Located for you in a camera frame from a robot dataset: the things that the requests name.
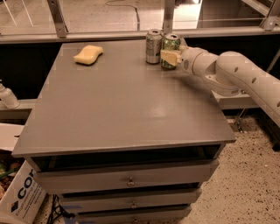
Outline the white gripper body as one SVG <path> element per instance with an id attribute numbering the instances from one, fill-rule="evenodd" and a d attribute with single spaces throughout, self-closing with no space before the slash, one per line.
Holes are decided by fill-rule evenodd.
<path id="1" fill-rule="evenodd" d="M 208 51 L 198 47 L 185 47 L 180 54 L 180 65 L 188 74 L 202 74 L 206 69 L 204 56 Z"/>

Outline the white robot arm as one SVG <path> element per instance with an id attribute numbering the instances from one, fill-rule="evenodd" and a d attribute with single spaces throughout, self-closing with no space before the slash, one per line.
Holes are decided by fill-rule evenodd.
<path id="1" fill-rule="evenodd" d="M 219 95 L 234 96 L 244 90 L 280 126 L 280 80 L 243 54 L 229 51 L 216 55 L 182 45 L 178 50 L 162 50 L 160 56 L 172 66 L 180 65 L 185 73 L 199 76 Z"/>

